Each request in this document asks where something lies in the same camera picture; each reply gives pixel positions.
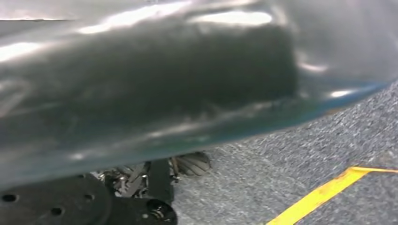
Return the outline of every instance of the black metal frame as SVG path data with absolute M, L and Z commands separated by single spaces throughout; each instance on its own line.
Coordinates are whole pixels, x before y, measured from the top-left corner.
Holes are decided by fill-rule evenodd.
M 91 174 L 5 190 L 0 225 L 176 225 L 165 171 L 168 159 L 150 163 L 144 198 L 117 197 Z

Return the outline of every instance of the yellow floor marking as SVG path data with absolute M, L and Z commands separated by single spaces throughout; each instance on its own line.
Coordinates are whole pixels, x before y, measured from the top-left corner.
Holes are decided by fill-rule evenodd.
M 339 176 L 316 188 L 268 223 L 260 225 L 293 225 L 369 172 L 398 173 L 398 170 L 349 167 Z

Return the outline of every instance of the mounting hole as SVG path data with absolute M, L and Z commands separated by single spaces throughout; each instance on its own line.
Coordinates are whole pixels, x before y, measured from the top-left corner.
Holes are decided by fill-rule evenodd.
M 91 202 L 92 200 L 94 200 L 94 198 L 94 195 L 84 195 L 84 199 L 88 202 Z
M 2 198 L 2 200 L 4 202 L 13 203 L 13 202 L 17 201 L 18 196 L 16 196 L 16 195 L 3 195 L 1 198 Z
M 51 215 L 53 215 L 55 217 L 58 217 L 58 216 L 62 215 L 63 213 L 64 213 L 64 210 L 62 208 L 57 207 L 57 208 L 51 209 Z

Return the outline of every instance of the gray fairing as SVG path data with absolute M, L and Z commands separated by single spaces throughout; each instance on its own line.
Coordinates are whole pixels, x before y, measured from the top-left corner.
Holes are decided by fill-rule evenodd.
M 397 78 L 394 0 L 171 1 L 0 39 L 0 186 L 319 118 Z

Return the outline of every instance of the gray carpet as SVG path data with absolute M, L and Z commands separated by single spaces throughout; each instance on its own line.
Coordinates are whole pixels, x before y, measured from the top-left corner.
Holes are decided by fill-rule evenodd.
M 398 168 L 398 84 L 341 113 L 207 151 L 210 174 L 184 177 L 174 204 L 181 225 L 272 220 L 351 165 Z M 398 225 L 398 175 L 372 173 L 300 225 Z

